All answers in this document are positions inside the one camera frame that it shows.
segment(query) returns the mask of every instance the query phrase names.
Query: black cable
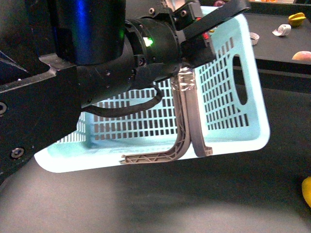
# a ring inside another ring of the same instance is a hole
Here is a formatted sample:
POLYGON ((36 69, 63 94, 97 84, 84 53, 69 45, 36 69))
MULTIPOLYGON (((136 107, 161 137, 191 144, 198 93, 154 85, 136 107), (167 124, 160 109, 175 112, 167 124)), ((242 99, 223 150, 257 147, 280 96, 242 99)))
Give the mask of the black cable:
POLYGON ((90 105, 86 108, 83 108, 82 111, 92 113, 99 117, 123 117, 130 114, 138 113, 140 111, 151 109, 162 101, 163 94, 161 90, 153 84, 149 85, 147 88, 154 88, 156 90, 156 96, 145 103, 140 103, 137 105, 123 108, 101 108, 94 105, 90 105))

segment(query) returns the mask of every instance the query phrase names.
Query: bolt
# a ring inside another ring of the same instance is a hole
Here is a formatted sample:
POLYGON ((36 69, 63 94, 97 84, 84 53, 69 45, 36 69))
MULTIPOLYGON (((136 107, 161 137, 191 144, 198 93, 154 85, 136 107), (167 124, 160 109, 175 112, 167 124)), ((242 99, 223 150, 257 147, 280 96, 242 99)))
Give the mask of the bolt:
POLYGON ((154 9, 154 8, 150 8, 150 9, 149 9, 149 14, 154 15, 154 14, 155 14, 155 12, 156 12, 156 11, 155 11, 155 9, 154 9))
POLYGON ((140 65, 140 66, 142 67, 142 66, 145 65, 145 64, 146 64, 146 59, 145 59, 144 57, 142 57, 142 58, 139 60, 138 65, 140 65))
POLYGON ((12 153, 11 153, 11 157, 13 159, 18 159, 20 158, 21 156, 23 156, 25 150, 23 148, 15 148, 14 150, 12 150, 12 153))
POLYGON ((181 16, 181 17, 185 17, 186 15, 187 15, 187 11, 181 11, 181 12, 180 12, 180 16, 181 16))
POLYGON ((8 107, 6 106, 6 104, 3 102, 0 102, 0 116, 3 115, 7 109, 8 107))

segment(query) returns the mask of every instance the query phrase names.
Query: green led light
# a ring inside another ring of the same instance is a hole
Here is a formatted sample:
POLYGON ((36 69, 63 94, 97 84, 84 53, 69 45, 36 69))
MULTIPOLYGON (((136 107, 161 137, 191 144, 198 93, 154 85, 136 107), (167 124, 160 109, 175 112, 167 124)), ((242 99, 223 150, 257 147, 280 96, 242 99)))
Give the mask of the green led light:
POLYGON ((154 43, 151 38, 144 37, 143 39, 144 39, 146 47, 150 47, 154 43))

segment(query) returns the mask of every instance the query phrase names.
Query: basket handle hole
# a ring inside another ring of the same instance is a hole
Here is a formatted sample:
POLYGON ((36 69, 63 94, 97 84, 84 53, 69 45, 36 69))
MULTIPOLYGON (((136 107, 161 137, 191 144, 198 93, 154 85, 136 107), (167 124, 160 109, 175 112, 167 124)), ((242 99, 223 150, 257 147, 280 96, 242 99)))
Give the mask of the basket handle hole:
POLYGON ((237 90, 240 103, 242 105, 245 105, 247 103, 248 96, 247 96, 245 81, 244 81, 243 65, 241 64, 240 56, 238 54, 236 54, 233 59, 233 65, 235 64, 240 64, 241 70, 234 71, 234 75, 233 75, 234 83, 236 85, 236 90, 237 90))

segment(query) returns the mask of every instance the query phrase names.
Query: gray floor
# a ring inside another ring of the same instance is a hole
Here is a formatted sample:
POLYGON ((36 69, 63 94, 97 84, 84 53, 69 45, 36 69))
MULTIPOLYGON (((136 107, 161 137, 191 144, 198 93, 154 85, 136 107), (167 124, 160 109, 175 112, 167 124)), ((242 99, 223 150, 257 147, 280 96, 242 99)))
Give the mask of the gray floor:
POLYGON ((260 151, 62 174, 31 160, 0 187, 0 233, 310 233, 311 98, 264 95, 260 151))

